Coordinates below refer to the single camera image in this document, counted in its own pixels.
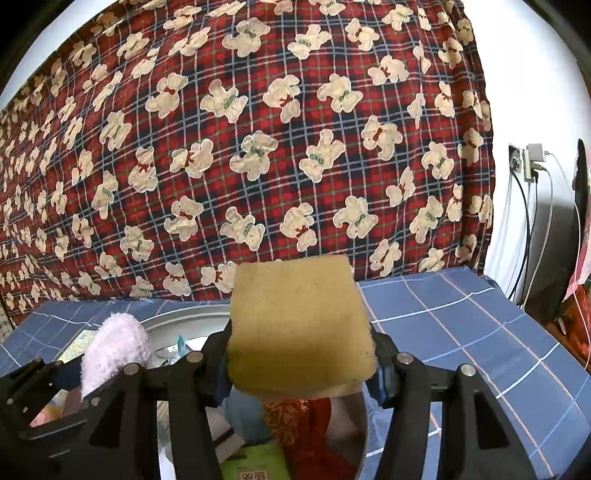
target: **pink fuzzy object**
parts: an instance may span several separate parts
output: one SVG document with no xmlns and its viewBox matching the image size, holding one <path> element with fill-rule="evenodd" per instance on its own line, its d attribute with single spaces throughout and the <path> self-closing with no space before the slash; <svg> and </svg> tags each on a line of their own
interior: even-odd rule
<svg viewBox="0 0 591 480">
<path fill-rule="evenodd" d="M 146 366 L 152 348 L 133 315 L 114 313 L 96 332 L 82 359 L 82 398 L 116 376 L 127 364 Z"/>
</svg>

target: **yellow sponge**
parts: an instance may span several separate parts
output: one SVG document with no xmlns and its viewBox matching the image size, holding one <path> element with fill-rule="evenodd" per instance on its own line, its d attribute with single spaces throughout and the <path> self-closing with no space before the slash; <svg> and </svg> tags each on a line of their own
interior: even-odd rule
<svg viewBox="0 0 591 480">
<path fill-rule="evenodd" d="M 236 269 L 228 373 L 265 400 L 360 391 L 374 343 L 347 257 L 244 263 Z"/>
</svg>

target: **red plaid blanket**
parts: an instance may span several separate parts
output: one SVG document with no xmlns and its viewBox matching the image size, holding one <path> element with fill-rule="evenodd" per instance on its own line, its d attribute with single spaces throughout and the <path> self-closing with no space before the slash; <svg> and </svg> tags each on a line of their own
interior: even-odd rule
<svg viewBox="0 0 591 480">
<path fill-rule="evenodd" d="M 472 27 L 447 0 L 121 0 L 0 121 L 0 290 L 227 296 L 241 262 L 481 272 L 494 185 Z"/>
</svg>

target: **power outlet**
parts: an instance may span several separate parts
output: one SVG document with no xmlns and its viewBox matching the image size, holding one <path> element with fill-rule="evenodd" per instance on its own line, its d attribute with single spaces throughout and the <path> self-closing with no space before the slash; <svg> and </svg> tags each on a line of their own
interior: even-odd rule
<svg viewBox="0 0 591 480">
<path fill-rule="evenodd" d="M 515 173 L 521 172 L 521 150 L 509 145 L 509 168 Z"/>
</svg>

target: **blue object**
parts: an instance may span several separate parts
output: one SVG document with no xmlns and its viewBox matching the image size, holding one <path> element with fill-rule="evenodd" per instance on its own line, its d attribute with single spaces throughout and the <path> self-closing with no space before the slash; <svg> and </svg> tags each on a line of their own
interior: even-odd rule
<svg viewBox="0 0 591 480">
<path fill-rule="evenodd" d="M 479 368 L 539 478 L 566 470 L 591 432 L 591 382 L 540 325 L 468 268 L 365 281 L 359 287 L 375 327 L 392 336 L 401 351 L 427 365 L 456 369 L 471 363 Z M 38 356 L 55 360 L 81 330 L 96 330 L 113 312 L 144 320 L 195 304 L 48 301 L 0 345 L 0 375 Z M 360 478 L 373 480 L 391 411 L 380 409 L 366 392 L 365 400 L 368 441 Z M 433 404 L 425 480 L 436 477 L 440 426 L 441 405 Z"/>
</svg>

